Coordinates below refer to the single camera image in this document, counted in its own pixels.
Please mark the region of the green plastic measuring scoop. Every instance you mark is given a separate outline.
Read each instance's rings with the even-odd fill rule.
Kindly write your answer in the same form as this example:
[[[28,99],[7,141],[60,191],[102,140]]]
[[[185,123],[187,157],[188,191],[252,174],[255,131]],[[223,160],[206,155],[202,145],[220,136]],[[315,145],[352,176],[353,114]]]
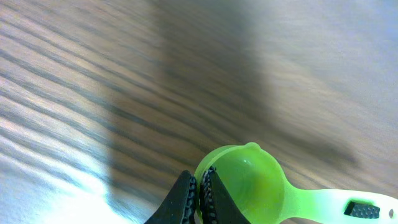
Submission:
[[[397,224],[397,199],[355,190],[298,189],[277,160],[254,142],[211,151],[195,171],[197,181],[210,167],[251,223],[304,218],[319,223]]]

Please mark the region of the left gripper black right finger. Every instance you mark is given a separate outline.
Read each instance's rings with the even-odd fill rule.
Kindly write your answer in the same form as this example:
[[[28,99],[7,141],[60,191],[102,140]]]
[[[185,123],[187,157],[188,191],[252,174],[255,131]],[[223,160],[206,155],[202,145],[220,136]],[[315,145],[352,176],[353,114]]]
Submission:
[[[234,203],[213,166],[203,174],[199,206],[204,224],[250,224]]]

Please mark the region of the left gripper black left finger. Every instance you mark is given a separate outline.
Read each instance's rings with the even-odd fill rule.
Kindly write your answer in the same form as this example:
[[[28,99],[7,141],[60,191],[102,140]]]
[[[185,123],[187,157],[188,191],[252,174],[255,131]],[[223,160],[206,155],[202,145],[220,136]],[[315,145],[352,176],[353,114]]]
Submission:
[[[197,180],[184,170],[145,224],[195,224]]]

